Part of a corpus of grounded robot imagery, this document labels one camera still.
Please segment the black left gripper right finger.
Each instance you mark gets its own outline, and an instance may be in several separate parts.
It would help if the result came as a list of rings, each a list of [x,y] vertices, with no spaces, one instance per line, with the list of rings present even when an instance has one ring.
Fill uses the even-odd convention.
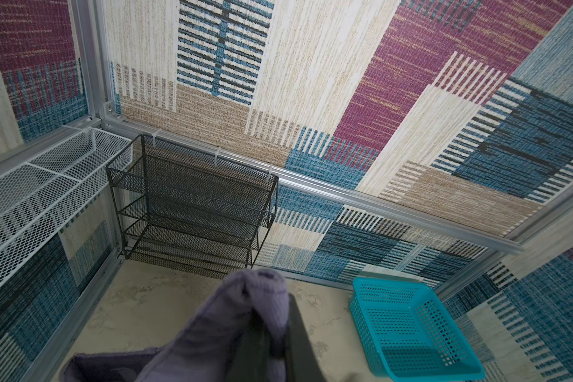
[[[286,380],[325,382],[293,294],[289,294],[289,315],[285,337]]]

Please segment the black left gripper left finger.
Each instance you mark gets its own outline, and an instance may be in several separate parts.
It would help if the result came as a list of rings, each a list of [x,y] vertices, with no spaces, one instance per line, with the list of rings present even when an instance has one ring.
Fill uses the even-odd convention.
[[[226,374],[226,381],[265,382],[272,336],[261,316],[253,310],[240,345]]]

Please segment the purple trousers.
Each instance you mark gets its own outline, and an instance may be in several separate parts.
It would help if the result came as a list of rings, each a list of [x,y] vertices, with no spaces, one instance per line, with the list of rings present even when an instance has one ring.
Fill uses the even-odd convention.
[[[224,381],[253,312],[272,339],[266,376],[270,381],[285,381],[289,293],[285,278],[265,269],[245,269],[225,277],[168,344],[132,352],[77,354],[60,371],[59,379]]]

